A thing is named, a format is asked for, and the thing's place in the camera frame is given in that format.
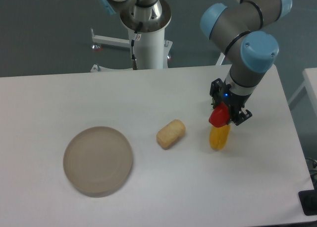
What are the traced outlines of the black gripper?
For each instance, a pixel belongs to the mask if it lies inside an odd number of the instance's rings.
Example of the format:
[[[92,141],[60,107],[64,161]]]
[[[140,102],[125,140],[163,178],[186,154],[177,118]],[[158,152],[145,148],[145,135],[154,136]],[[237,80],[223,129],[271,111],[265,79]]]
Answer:
[[[253,114],[249,110],[242,110],[248,99],[248,95],[240,96],[230,91],[231,85],[225,84],[220,78],[211,83],[210,96],[212,97],[212,105],[218,106],[221,102],[228,107],[230,120],[239,126]]]

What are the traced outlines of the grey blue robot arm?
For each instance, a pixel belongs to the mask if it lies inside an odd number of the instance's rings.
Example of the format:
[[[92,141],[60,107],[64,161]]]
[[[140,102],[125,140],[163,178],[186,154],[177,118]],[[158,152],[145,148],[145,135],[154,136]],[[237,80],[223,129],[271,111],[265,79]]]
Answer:
[[[252,114],[245,103],[279,52],[276,39],[263,28],[284,17],[292,0],[238,0],[235,8],[216,3],[201,17],[200,28],[232,63],[225,79],[211,83],[214,127],[240,125]],[[171,21],[165,0],[101,0],[109,14],[119,14],[128,30],[132,68],[162,69],[164,31]]]

